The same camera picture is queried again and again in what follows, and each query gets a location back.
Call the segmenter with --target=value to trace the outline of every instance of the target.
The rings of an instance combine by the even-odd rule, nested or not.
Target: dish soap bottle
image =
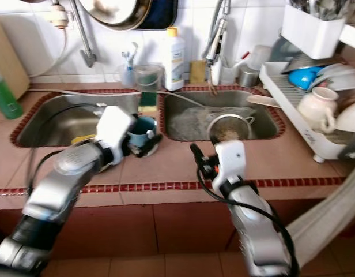
[[[177,27],[168,27],[167,35],[164,43],[164,87],[169,91],[175,91],[184,86],[185,41],[178,36]]]
[[[10,88],[0,74],[0,110],[7,119],[15,119],[22,115],[22,108],[12,95]]]

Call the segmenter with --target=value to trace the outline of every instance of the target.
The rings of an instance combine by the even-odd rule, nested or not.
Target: metal strainer
[[[252,136],[254,117],[243,118],[236,114],[224,114],[211,121],[207,128],[208,139],[214,136],[219,141],[246,140]]]

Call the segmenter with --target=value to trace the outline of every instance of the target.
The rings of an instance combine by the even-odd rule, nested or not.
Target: wooden cutting board
[[[18,99],[29,87],[29,78],[0,23],[0,73]]]

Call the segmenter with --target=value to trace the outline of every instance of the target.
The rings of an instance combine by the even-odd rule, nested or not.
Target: green bottle
[[[22,116],[22,108],[0,74],[0,110],[7,119]]]

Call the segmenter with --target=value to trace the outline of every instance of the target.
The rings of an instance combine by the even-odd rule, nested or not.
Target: blue bowl
[[[312,82],[317,78],[317,73],[322,69],[321,66],[297,69],[289,73],[289,82],[296,87],[307,90]]]

